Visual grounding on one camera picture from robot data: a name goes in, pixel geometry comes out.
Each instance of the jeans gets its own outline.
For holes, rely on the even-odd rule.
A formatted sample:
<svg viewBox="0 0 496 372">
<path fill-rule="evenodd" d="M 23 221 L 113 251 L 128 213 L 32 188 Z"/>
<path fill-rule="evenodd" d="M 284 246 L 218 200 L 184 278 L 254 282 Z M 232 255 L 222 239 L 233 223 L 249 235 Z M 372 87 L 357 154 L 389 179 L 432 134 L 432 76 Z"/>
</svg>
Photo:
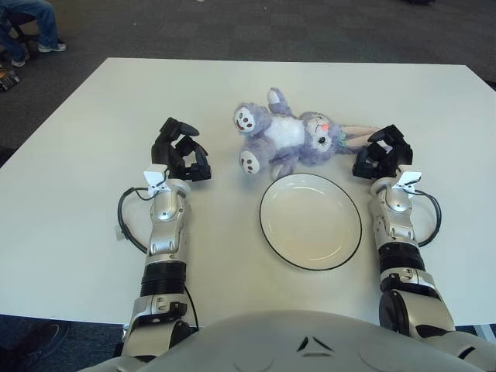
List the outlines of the jeans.
<svg viewBox="0 0 496 372">
<path fill-rule="evenodd" d="M 16 62 L 24 60 L 24 48 L 10 35 L 12 25 L 5 17 L 10 13 L 25 13 L 36 18 L 38 23 L 38 44 L 56 48 L 58 43 L 57 25 L 53 6 L 44 0 L 0 0 L 0 44 L 7 49 Z"/>
</svg>

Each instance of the stuffed animal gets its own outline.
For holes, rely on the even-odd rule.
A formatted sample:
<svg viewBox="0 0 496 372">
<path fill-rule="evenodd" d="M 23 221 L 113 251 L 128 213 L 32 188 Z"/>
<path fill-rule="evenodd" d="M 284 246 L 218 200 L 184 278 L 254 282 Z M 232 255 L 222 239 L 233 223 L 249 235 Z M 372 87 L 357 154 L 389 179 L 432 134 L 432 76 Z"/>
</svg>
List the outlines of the stuffed animal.
<svg viewBox="0 0 496 372">
<path fill-rule="evenodd" d="M 234 126 L 245 137 L 239 164 L 248 174 L 271 166 L 274 179 L 293 173 L 300 160 L 320 164 L 335 153 L 358 153 L 379 129 L 341 126 L 324 114 L 305 112 L 296 117 L 277 88 L 267 94 L 269 109 L 242 103 L 234 113 Z"/>
</svg>

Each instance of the gray carpet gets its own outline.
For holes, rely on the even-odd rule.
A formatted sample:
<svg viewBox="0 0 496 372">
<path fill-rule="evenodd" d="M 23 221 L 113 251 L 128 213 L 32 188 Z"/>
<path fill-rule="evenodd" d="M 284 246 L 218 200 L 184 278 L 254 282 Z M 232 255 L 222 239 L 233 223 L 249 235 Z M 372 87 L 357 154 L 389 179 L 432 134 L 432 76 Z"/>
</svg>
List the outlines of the gray carpet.
<svg viewBox="0 0 496 372">
<path fill-rule="evenodd" d="M 496 81 L 495 0 L 52 3 L 68 51 L 28 61 L 22 83 L 0 93 L 0 146 L 22 145 L 106 57 L 466 64 Z M 0 316 L 0 346 L 15 345 L 33 324 Z M 119 339 L 117 325 L 74 323 L 59 352 L 32 371 L 99 363 Z"/>
</svg>

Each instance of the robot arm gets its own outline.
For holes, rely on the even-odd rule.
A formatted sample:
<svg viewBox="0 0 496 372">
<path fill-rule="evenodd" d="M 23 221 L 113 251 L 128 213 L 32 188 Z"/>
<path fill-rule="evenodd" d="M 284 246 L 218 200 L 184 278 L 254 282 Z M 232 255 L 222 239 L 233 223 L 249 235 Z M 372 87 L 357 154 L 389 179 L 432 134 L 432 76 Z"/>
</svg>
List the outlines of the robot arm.
<svg viewBox="0 0 496 372">
<path fill-rule="evenodd" d="M 389 151 L 377 143 L 381 140 Z M 381 326 L 428 343 L 482 370 L 496 369 L 494 345 L 455 331 L 450 311 L 432 275 L 425 271 L 419 252 L 421 243 L 410 219 L 411 198 L 421 178 L 421 173 L 411 167 L 412 149 L 395 126 L 375 133 L 369 141 L 372 144 L 356 158 L 353 174 L 378 178 L 371 187 L 374 199 L 370 212 L 381 268 Z"/>
<path fill-rule="evenodd" d="M 173 142 L 184 137 L 173 146 Z M 169 118 L 152 147 L 152 164 L 144 175 L 153 198 L 153 228 L 146 250 L 141 292 L 134 302 L 122 355 L 153 358 L 191 335 L 181 319 L 186 313 L 185 292 L 188 262 L 188 220 L 191 189 L 186 179 L 200 181 L 211 176 L 206 151 L 190 136 L 198 131 Z M 195 152 L 197 163 L 185 166 L 183 157 Z"/>
</svg>

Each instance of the black cable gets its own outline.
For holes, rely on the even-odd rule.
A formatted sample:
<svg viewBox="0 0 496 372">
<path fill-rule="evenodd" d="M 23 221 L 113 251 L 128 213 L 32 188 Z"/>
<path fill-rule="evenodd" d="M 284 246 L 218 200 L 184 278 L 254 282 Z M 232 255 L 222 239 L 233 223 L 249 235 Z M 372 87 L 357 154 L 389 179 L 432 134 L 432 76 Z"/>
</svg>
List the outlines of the black cable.
<svg viewBox="0 0 496 372">
<path fill-rule="evenodd" d="M 195 316 L 195 325 L 196 325 L 196 331 L 200 330 L 200 325 L 198 324 L 198 316 L 196 315 L 196 308 L 195 308 L 195 303 L 193 302 L 193 298 L 191 297 L 188 288 L 184 286 L 184 289 L 186 290 L 186 295 L 188 295 L 189 301 L 191 303 L 191 308 L 193 309 L 193 315 Z"/>
<path fill-rule="evenodd" d="M 128 241 L 130 241 L 132 244 L 134 244 L 135 247 L 138 248 L 140 251 L 142 251 L 143 253 L 146 253 L 148 249 L 144 246 L 144 244 L 142 244 L 137 238 L 135 238 L 132 235 L 131 230 L 126 225 L 126 223 L 124 222 L 124 218 L 122 217 L 122 204 L 124 203 L 124 200 L 126 200 L 126 198 L 128 196 L 130 196 L 133 192 L 136 192 L 136 194 L 139 196 L 139 198 L 141 200 L 144 200 L 144 201 L 149 201 L 149 200 L 155 198 L 159 194 L 159 191 L 157 191 L 151 198 L 144 198 L 138 192 L 141 190 L 147 191 L 148 189 L 147 188 L 128 188 L 126 191 L 124 191 L 124 193 L 121 195 L 121 198 L 119 199 L 119 203 L 117 204 L 117 221 L 119 221 L 119 226 L 121 228 L 122 234 L 124 234 L 124 237 L 126 239 L 128 239 Z"/>
<path fill-rule="evenodd" d="M 411 192 L 408 190 L 405 190 L 405 191 L 408 192 L 409 194 L 412 194 L 412 195 L 419 195 L 419 196 L 427 197 L 431 201 L 431 203 L 434 206 L 434 209 L 436 211 L 436 227 L 434 228 L 434 231 L 426 240 L 424 240 L 418 244 L 418 246 L 426 246 L 427 244 L 431 243 L 434 240 L 434 238 L 436 238 L 436 236 L 439 232 L 439 229 L 441 228 L 441 221 L 443 220 L 443 213 L 441 212 L 441 205 L 439 204 L 439 202 L 437 201 L 436 198 L 434 198 L 430 194 L 427 194 L 424 191 L 421 191 L 421 190 L 415 190 L 415 192 Z"/>
</svg>

